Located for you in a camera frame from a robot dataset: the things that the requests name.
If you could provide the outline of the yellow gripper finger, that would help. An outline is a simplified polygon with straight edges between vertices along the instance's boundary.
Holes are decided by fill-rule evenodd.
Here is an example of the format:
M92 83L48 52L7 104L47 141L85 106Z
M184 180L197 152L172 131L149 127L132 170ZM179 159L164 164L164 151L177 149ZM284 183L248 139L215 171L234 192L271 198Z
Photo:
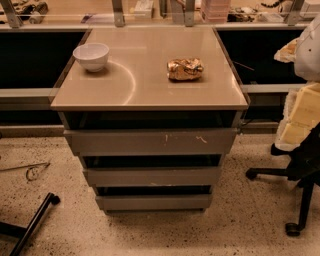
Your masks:
M297 40L291 40L289 43L287 43L285 46L283 46L275 53L274 59L283 63L294 62L296 59L296 46Z

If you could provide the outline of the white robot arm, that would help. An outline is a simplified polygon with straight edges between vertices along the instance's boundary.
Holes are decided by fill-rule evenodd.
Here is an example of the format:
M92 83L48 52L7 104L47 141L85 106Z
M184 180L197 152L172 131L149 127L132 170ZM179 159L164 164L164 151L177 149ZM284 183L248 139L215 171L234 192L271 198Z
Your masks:
M301 35L278 50L274 59L294 63L297 76L313 82L320 81L320 14L304 29Z

